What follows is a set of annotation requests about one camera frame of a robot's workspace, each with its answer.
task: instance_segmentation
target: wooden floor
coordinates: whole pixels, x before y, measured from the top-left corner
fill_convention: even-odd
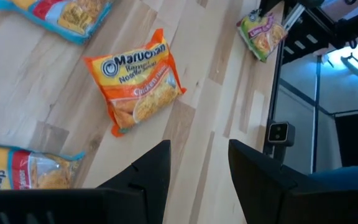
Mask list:
[[[230,138],[261,149],[276,53],[254,59],[236,22],[258,0],[119,0],[85,47],[0,12],[0,144],[86,151],[76,186],[95,187],[172,141],[165,223],[244,223],[227,161]],[[282,16],[283,5],[275,9]],[[187,93],[123,138],[82,56],[142,45],[163,27]]]

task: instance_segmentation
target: lime chili ramen package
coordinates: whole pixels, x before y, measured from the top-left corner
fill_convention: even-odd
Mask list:
[[[272,13],[260,17],[259,10],[245,16],[237,23],[237,28],[248,48],[262,62],[266,62],[270,53],[287,35],[284,27],[275,20]]]
[[[122,136],[186,91],[162,29],[143,47],[85,58],[85,62],[106,99],[115,136]]]
[[[83,44],[111,9],[111,0],[0,0],[0,10],[17,11],[26,18]]]
[[[70,188],[82,157],[0,146],[0,190]]]

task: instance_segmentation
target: chicken flavor ramen package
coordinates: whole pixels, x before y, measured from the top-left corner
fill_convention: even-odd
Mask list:
[[[82,157],[0,146],[0,190],[68,189]]]
[[[85,58],[85,62],[106,99],[115,136],[122,136],[186,91],[162,29],[141,48]]]
[[[0,0],[0,10],[17,11],[64,38],[83,44],[111,9],[112,0]]]
[[[237,23],[237,28],[248,48],[262,62],[266,62],[270,53],[287,35],[285,29],[281,23],[275,20],[273,14],[260,17],[259,10],[254,10],[245,16]]]

